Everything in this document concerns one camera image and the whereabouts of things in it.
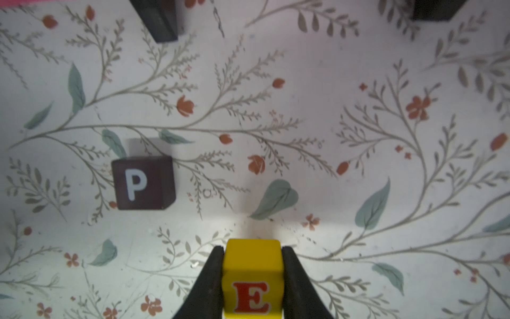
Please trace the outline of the yellow E block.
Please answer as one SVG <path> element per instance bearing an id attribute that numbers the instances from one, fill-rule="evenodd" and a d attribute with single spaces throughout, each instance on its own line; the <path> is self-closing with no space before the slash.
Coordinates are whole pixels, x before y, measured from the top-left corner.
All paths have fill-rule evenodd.
<path id="1" fill-rule="evenodd" d="M 228 240 L 221 284 L 226 318 L 281 318 L 284 262 L 280 242 Z"/>

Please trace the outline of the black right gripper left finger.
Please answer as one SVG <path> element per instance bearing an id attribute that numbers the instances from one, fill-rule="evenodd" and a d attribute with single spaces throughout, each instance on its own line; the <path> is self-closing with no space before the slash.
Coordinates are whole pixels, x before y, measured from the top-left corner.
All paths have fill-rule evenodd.
<path id="1" fill-rule="evenodd" d="M 212 249 L 188 297 L 173 319 L 221 319 L 223 317 L 223 277 L 224 248 Z"/>

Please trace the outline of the dark brown P block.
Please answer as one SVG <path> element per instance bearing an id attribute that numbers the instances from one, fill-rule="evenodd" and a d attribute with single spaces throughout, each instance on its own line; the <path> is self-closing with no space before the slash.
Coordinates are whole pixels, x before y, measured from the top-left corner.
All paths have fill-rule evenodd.
<path id="1" fill-rule="evenodd" d="M 173 158 L 131 157 L 111 163 L 120 210 L 165 210 L 177 197 Z"/>

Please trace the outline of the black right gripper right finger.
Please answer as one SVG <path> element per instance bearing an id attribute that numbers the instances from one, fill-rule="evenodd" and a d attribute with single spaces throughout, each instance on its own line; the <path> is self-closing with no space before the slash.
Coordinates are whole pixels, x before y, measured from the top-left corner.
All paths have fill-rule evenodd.
<path id="1" fill-rule="evenodd" d="M 333 319 L 292 247 L 282 247 L 285 319 Z"/>

